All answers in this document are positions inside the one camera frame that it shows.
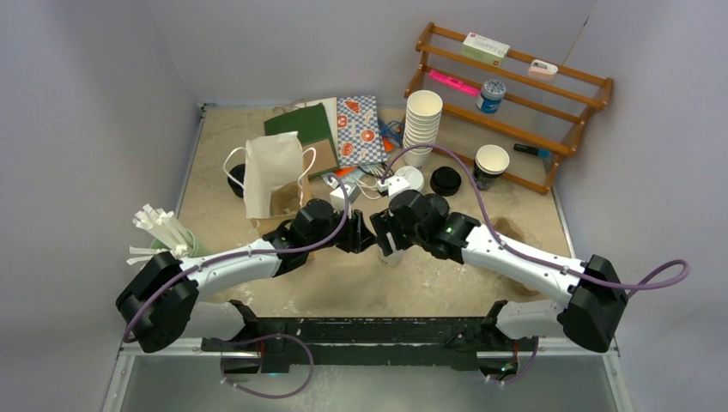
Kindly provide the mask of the white paper coffee cup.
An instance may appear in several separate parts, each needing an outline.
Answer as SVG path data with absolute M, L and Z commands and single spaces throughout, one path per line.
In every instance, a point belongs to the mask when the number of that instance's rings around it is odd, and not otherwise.
M 379 252 L 379 261 L 386 265 L 397 265 L 403 260 L 405 251 L 394 251 L 389 255 L 385 255 L 382 251 Z

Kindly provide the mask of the brown kraft paper bag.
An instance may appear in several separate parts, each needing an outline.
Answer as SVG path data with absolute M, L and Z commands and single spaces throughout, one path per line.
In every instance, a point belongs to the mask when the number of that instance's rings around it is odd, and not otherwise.
M 294 218 L 312 198 L 307 174 L 316 161 L 316 150 L 303 149 L 295 131 L 260 136 L 234 148 L 222 165 L 227 177 L 232 169 L 228 163 L 238 152 L 245 155 L 246 217 L 259 235 Z

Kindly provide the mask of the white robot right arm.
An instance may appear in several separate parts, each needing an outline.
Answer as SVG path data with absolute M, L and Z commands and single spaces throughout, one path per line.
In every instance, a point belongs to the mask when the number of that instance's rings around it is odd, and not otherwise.
M 592 352 L 609 350 L 628 297 L 608 259 L 594 255 L 584 262 L 539 250 L 451 212 L 440 195 L 414 190 L 397 194 L 370 222 L 386 257 L 418 246 L 434 258 L 492 270 L 544 295 L 495 305 L 482 326 L 490 348 L 524 337 L 564 336 Z

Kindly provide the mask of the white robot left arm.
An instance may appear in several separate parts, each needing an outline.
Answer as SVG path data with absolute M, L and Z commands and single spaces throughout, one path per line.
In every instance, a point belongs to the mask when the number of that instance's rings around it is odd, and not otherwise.
M 155 254 L 116 299 L 126 322 L 125 343 L 146 353 L 180 338 L 196 304 L 242 283 L 298 269 L 315 251 L 336 247 L 361 253 L 376 237 L 358 209 L 337 211 L 322 199 L 309 201 L 292 219 L 248 245 L 204 257 Z

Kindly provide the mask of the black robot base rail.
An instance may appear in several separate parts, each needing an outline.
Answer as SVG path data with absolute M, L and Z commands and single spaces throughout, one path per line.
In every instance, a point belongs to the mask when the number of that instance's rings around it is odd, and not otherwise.
M 534 337 L 514 340 L 479 317 L 271 318 L 235 303 L 244 326 L 223 340 L 205 338 L 204 352 L 251 352 L 262 373 L 293 365 L 346 367 L 449 367 L 508 377 L 519 357 L 537 348 Z

